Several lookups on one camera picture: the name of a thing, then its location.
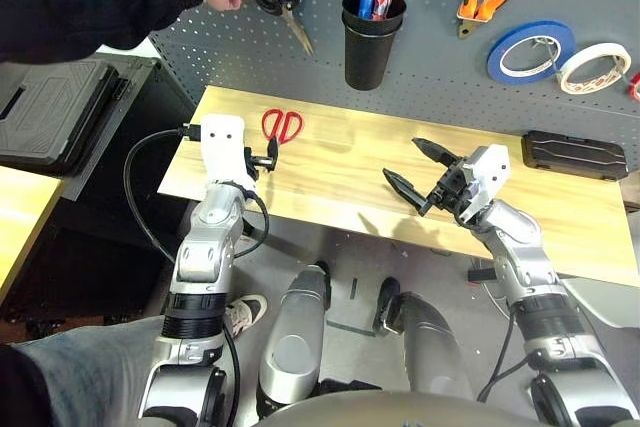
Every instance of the shoe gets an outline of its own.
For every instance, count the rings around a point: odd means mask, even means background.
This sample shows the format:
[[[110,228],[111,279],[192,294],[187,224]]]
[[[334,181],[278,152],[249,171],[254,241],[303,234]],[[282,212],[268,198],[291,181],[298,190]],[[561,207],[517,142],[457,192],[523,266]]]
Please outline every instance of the shoe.
[[[226,314],[231,322],[231,337],[247,330],[267,312],[267,299],[262,295],[245,295],[227,305]]]
[[[400,282],[394,277],[387,277],[380,286],[380,293],[378,294],[378,305],[376,307],[375,317],[373,318],[373,324],[371,328],[376,335],[385,336],[389,331],[385,328],[383,317],[387,313],[391,300],[400,294]]]

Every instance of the gray floor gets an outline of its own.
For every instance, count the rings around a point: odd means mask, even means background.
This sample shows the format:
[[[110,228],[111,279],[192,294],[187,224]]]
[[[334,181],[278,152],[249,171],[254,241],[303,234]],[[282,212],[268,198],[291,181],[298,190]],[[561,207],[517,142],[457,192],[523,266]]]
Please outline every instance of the gray floor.
[[[261,225],[254,217],[255,225]],[[456,333],[474,391],[479,391],[493,369],[507,321],[483,289],[465,281],[471,266],[467,256],[435,253],[429,249],[347,233],[314,224],[272,217],[267,245],[238,261],[236,294],[261,293],[269,301],[266,317],[237,341],[242,365],[242,399],[236,425],[252,425],[260,355],[277,314],[280,296],[302,265],[318,258],[329,262],[333,299],[327,312],[320,378],[358,379],[385,389],[408,389],[402,339],[367,335],[380,283],[393,275],[403,290],[412,290],[438,307]],[[350,299],[353,279],[357,290]],[[633,399],[640,399],[640,331],[611,329],[591,318],[610,362]],[[505,366],[523,356],[522,337],[514,332]],[[488,403],[525,417],[535,418],[526,395],[534,372],[522,369],[498,384]]]

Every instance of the wooden board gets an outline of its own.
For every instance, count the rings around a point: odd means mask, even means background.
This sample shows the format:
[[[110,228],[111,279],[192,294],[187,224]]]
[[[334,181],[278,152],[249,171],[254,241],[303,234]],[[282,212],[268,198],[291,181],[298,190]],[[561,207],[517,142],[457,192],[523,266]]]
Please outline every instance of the wooden board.
[[[56,204],[62,181],[0,167],[0,303]]]
[[[444,167],[411,143],[424,137],[458,155],[492,143],[509,148],[512,176],[499,197],[542,225],[545,250],[558,272],[640,286],[631,236],[616,183],[543,172],[522,163],[520,138],[209,87],[193,117],[234,114],[246,122],[245,144],[264,155],[261,119],[268,109],[295,110],[301,134],[280,149],[277,169],[261,174],[258,191],[273,215],[488,257],[453,217],[433,209],[421,218],[386,183],[387,167],[427,194]],[[201,200],[200,144],[182,142],[159,192]]]

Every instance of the blue tape roll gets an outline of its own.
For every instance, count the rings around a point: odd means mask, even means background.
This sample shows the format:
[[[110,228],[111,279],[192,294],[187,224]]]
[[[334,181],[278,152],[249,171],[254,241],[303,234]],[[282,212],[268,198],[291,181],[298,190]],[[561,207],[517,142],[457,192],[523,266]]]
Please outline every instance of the blue tape roll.
[[[524,24],[505,34],[489,52],[487,70],[491,78],[503,84],[528,84],[553,75],[555,71],[551,60],[528,70],[511,70],[504,65],[504,59],[511,49],[536,38],[544,38],[555,44],[555,61],[558,69],[576,52],[573,32],[566,25],[555,20],[540,20]]]

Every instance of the tape roll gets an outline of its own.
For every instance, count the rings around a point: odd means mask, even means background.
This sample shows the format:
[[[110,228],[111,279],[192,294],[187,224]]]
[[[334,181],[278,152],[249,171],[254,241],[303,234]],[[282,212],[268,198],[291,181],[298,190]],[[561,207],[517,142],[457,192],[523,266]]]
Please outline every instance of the tape roll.
[[[546,79],[555,73],[553,61],[546,60],[533,69],[512,70],[504,65],[504,59],[514,48],[527,41],[544,39],[555,45],[554,59],[560,68],[576,51],[576,41],[571,29],[555,20],[540,20],[520,27],[499,39],[487,58],[487,71],[493,80],[503,84],[528,84]]]
[[[614,61],[620,59],[622,61],[622,71],[616,63],[609,72],[602,74],[600,77],[587,80],[586,82],[569,82],[569,77],[571,77],[571,74],[573,74],[576,69],[600,57],[613,57]],[[560,88],[567,94],[590,94],[605,89],[617,82],[622,75],[629,70],[629,67],[631,67],[631,56],[622,45],[610,42],[596,44],[581,50],[567,60],[562,67],[560,67],[558,82],[560,83]]]
[[[629,86],[629,95],[634,100],[640,102],[640,72],[633,76],[631,79],[631,85]]]

